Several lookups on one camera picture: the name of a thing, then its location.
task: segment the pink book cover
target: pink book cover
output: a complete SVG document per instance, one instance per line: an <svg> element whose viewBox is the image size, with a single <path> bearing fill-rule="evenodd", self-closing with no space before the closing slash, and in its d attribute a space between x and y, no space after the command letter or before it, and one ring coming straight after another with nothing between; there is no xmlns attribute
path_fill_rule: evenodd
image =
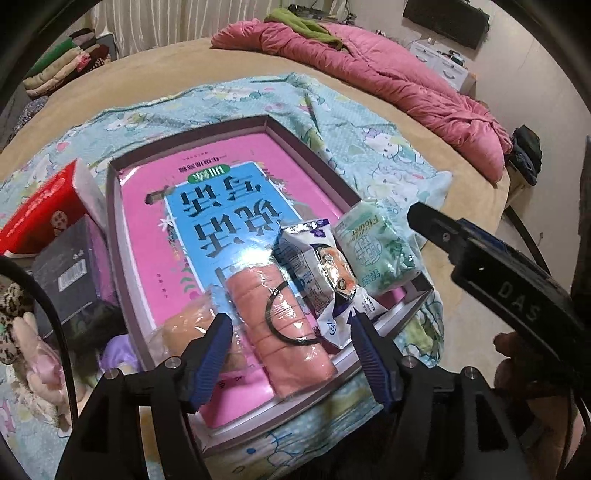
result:
<svg viewBox="0 0 591 480"><path fill-rule="evenodd" d="M212 284L264 262L280 222L342 212L265 133L221 140L163 157L121 176L137 281L152 329ZM225 379L200 413L222 426L272 399L262 369Z"/></svg>

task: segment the green tissue pack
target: green tissue pack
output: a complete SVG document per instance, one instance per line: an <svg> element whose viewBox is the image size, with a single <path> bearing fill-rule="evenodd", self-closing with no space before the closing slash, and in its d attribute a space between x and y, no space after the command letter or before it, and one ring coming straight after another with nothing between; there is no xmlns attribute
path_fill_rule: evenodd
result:
<svg viewBox="0 0 591 480"><path fill-rule="evenodd" d="M376 201L361 200L343 215L334 234L359 285L372 297L401 287L420 273L410 245Z"/></svg>

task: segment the plush toy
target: plush toy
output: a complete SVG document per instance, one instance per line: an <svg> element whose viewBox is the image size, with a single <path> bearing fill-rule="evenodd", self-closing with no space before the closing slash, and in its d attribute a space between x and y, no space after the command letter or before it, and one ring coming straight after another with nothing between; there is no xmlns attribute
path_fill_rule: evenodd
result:
<svg viewBox="0 0 591 480"><path fill-rule="evenodd" d="M63 416L67 424L71 425L60 358L39 337L35 316L27 311L32 307L32 303L28 302L19 286L13 284L9 290L11 288L10 298L5 295L3 301L0 301L0 314L3 315L0 317L3 330L0 339L0 360L14 369L15 375L12 377L11 386L20 396L19 400L25 403L33 415L56 426L60 423L59 418ZM75 376L74 385L80 411L92 389Z"/></svg>

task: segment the pink blanket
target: pink blanket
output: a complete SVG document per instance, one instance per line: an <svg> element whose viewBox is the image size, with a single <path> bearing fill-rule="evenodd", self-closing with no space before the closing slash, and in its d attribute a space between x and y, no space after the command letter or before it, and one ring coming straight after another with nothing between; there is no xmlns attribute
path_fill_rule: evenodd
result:
<svg viewBox="0 0 591 480"><path fill-rule="evenodd" d="M349 53L295 33L281 23L259 20L232 24L212 45L254 50L313 66L365 90L413 117L458 150L491 183L503 175L512 148L505 129L475 100L460 95L397 43L348 25L324 25Z"/></svg>

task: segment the red box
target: red box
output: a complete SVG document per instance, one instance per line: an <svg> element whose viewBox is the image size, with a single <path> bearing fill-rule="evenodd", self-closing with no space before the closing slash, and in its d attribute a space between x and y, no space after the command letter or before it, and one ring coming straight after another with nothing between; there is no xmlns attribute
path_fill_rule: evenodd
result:
<svg viewBox="0 0 591 480"><path fill-rule="evenodd" d="M35 256L85 213L105 231L105 197L85 163L74 160L15 212L0 231L0 253L12 258Z"/></svg>

